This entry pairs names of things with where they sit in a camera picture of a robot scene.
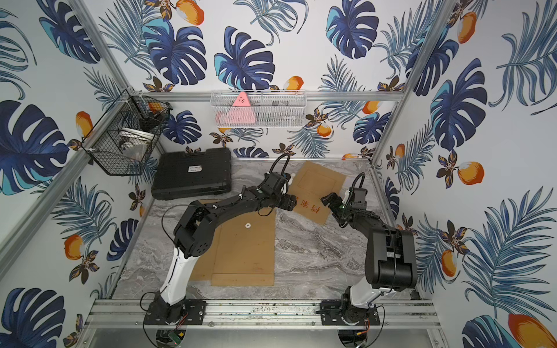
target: metal bracket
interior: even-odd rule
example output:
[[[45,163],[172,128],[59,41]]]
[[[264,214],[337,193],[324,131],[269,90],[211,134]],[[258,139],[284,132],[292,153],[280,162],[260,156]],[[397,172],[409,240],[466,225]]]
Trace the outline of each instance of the metal bracket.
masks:
[[[203,300],[186,300],[184,302],[184,312],[187,317],[183,325],[203,325],[203,318],[205,316],[205,309],[207,303]],[[153,313],[147,312],[143,319],[143,324],[148,325],[165,325],[164,318],[161,318]]]
[[[357,323],[351,323],[344,320],[341,310],[340,300],[323,300],[319,306],[318,314],[321,315],[321,325],[323,326],[338,326],[338,325],[350,325],[350,326],[367,326],[364,319]],[[379,321],[379,315],[377,314],[376,308],[370,308],[369,314],[369,326],[381,325]]]

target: marble tabletop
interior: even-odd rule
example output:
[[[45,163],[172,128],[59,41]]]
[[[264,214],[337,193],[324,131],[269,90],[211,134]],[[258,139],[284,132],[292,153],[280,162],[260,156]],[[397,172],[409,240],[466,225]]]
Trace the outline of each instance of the marble tabletop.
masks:
[[[288,173],[297,172],[305,161],[290,161]],[[160,226],[164,211],[176,204],[196,199],[223,199],[239,193],[242,186],[259,184],[271,166],[266,160],[233,160],[232,192],[175,200],[157,200],[140,232],[137,243],[125,265],[113,298],[140,298],[144,292],[156,291],[166,278],[172,260],[173,245]],[[368,210],[379,214],[379,202],[369,179],[367,160],[323,160],[316,163],[347,176],[341,193],[355,176],[364,171],[364,187],[368,189]],[[172,231],[186,207],[170,210],[164,226]],[[309,300],[339,298],[348,286],[364,276],[367,240],[351,227],[341,229],[332,215],[320,226],[305,217],[278,210],[275,231],[275,285],[269,287],[216,287],[210,281],[188,283],[189,298],[212,300]]]

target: label sticker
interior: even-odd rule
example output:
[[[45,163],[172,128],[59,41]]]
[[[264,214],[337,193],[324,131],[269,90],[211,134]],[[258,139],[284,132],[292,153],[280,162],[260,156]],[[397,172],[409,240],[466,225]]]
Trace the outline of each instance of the label sticker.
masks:
[[[197,171],[201,171],[200,165],[191,165],[188,167],[188,173],[195,173]]]

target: black cable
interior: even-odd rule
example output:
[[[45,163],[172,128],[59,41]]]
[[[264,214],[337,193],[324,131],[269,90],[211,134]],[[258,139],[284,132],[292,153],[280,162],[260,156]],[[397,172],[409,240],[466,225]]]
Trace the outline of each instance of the black cable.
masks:
[[[144,310],[145,312],[147,312],[147,310],[146,310],[145,308],[143,308],[143,306],[141,305],[141,302],[143,301],[143,297],[145,297],[145,295],[147,295],[148,293],[157,294],[157,293],[154,292],[154,291],[148,291],[148,292],[144,293],[143,295],[141,295],[141,299],[139,300],[139,307],[141,307],[141,309]]]
[[[383,331],[383,325],[385,325],[385,307],[383,307],[383,321],[381,322],[381,329],[379,329],[379,333],[377,334],[377,337],[375,337],[374,340],[373,340],[370,344],[368,344],[368,345],[366,345],[366,346],[364,346],[364,347],[362,347],[362,348],[368,348],[368,347],[371,346],[373,343],[375,343],[375,341],[377,341],[377,339],[378,339],[379,336],[381,335],[381,331]]]
[[[356,187],[356,182],[358,181],[359,178],[361,178],[360,181],[360,189],[361,189],[362,186],[364,185],[365,173],[361,172],[360,174],[358,174],[354,179],[354,181],[352,182],[352,186],[350,186],[350,193],[348,195],[348,199],[346,200],[347,204],[349,204],[350,200],[352,199],[352,195],[354,194],[354,188]]]
[[[271,165],[271,169],[269,169],[269,173],[273,172],[273,169],[275,168],[275,165],[281,160],[281,158],[283,158],[284,156],[288,156],[288,158],[286,159],[286,163],[284,164],[284,166],[282,167],[282,171],[280,173],[280,175],[284,174],[284,171],[286,170],[286,166],[288,165],[288,162],[290,161],[290,154],[282,154],[280,155]]]
[[[166,214],[169,212],[169,210],[176,208],[176,207],[198,207],[198,208],[205,208],[205,206],[203,205],[194,205],[194,204],[176,204],[173,205],[172,207],[168,208],[164,213],[163,216],[161,216],[160,218],[160,226],[163,228],[164,234],[167,235],[168,239],[170,239],[170,241],[172,242],[172,244],[174,244],[174,240],[172,239],[172,237],[170,236],[170,234],[168,234],[167,230],[164,228],[164,217],[166,216]]]
[[[269,216],[269,215],[271,215],[271,213],[273,212],[274,209],[275,209],[275,207],[272,207],[272,208],[271,208],[271,211],[270,211],[269,214],[267,214],[267,215],[261,215],[261,214],[259,213],[259,211],[260,211],[261,209],[259,209],[259,210],[257,211],[257,214],[258,214],[259,216],[263,216],[263,217]]]
[[[390,242],[393,243],[393,233],[389,231],[389,235],[390,235]],[[390,284],[389,293],[393,292],[394,280],[397,278],[397,246],[396,245],[393,246],[393,257],[394,257],[393,282]]]
[[[153,343],[153,341],[151,341],[151,338],[149,337],[149,335],[147,335],[147,330],[145,330],[145,323],[142,323],[141,326],[143,327],[143,332],[145,333],[145,337],[147,337],[147,339],[149,340],[149,342],[151,342],[151,344],[157,348],[159,348],[158,345],[156,345],[155,343]]]

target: cardboard box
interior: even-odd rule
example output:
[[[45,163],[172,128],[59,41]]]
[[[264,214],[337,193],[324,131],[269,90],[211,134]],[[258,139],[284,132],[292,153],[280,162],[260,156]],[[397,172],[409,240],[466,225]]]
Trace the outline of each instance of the cardboard box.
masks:
[[[294,211],[324,225],[331,211],[323,206],[321,198],[331,192],[340,195],[345,180],[344,174],[306,161],[288,190],[288,193],[296,195],[298,201]]]
[[[211,280],[212,286],[274,285],[275,218],[275,211],[266,217],[253,212],[217,227],[213,244],[197,261],[190,280]]]

